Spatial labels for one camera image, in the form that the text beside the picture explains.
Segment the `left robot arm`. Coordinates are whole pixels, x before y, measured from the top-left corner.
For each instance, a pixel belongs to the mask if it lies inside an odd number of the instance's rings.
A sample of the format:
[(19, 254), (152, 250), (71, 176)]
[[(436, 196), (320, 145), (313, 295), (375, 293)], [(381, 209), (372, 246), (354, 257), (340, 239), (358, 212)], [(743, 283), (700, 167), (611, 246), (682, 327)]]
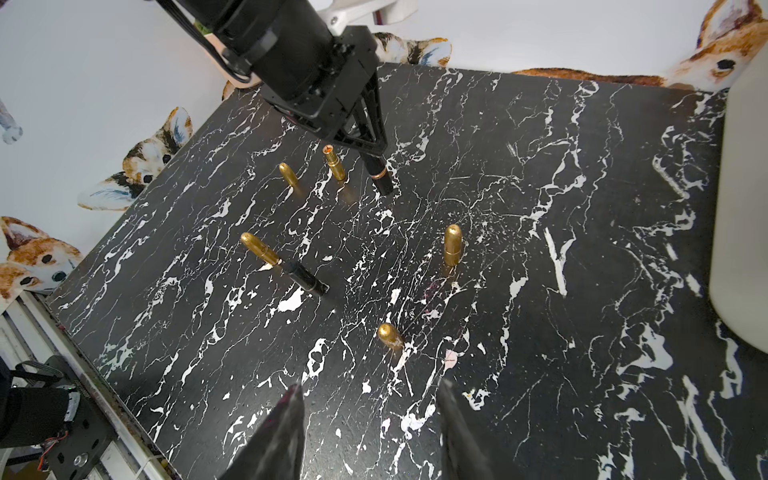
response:
[(318, 138), (381, 156), (388, 141), (373, 33), (307, 1), (162, 1), (231, 77), (256, 76), (265, 100)]

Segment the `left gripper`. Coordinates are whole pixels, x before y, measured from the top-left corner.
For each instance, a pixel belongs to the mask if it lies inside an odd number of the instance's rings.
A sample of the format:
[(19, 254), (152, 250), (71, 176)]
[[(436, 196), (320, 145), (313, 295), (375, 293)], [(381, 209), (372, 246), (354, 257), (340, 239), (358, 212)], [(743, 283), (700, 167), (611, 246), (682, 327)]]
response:
[(294, 124), (326, 141), (381, 157), (388, 146), (380, 102), (377, 43), (365, 26), (334, 40), (319, 77), (297, 97), (264, 86), (264, 100)]

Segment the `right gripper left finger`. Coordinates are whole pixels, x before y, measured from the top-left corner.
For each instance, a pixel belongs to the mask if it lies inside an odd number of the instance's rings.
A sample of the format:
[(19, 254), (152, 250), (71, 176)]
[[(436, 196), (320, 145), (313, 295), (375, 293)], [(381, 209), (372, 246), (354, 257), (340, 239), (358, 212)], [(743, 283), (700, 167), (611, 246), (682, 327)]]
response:
[(219, 479), (300, 479), (305, 446), (302, 385), (288, 387)]

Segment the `black lipstick tube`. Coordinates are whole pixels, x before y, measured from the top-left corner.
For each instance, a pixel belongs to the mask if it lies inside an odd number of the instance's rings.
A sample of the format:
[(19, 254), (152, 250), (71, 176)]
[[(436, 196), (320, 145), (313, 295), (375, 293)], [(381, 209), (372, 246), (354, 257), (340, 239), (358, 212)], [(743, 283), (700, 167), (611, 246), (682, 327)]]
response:
[(360, 153), (365, 168), (379, 194), (387, 196), (394, 190), (391, 174), (383, 158), (376, 155)]

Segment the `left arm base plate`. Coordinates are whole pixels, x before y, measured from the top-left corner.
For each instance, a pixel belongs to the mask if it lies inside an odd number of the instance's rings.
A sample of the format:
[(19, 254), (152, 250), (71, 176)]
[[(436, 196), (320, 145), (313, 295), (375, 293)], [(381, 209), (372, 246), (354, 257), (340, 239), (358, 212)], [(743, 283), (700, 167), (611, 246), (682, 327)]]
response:
[(67, 436), (52, 447), (45, 462), (56, 479), (85, 479), (117, 438), (116, 432), (64, 357), (53, 355), (45, 365), (63, 374), (56, 387), (80, 395), (75, 413), (67, 416)]

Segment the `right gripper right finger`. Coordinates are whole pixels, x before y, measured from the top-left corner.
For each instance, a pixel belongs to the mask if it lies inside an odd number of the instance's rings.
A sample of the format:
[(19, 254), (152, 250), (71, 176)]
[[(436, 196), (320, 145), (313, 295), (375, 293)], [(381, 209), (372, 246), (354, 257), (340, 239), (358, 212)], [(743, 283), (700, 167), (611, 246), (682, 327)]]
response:
[(490, 462), (462, 415), (453, 383), (443, 378), (436, 393), (441, 425), (442, 478), (493, 479)]

